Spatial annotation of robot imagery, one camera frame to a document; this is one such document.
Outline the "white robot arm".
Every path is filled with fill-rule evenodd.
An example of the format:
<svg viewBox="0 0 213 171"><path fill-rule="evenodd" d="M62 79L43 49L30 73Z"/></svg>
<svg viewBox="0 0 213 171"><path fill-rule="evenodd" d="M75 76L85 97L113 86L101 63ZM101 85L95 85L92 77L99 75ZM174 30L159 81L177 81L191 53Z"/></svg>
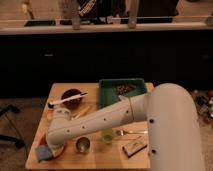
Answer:
<svg viewBox="0 0 213 171"><path fill-rule="evenodd" d="M195 103L186 89L173 83L72 121L54 113L46 141L58 149L71 138L141 121L148 126L151 171L205 171Z"/></svg>

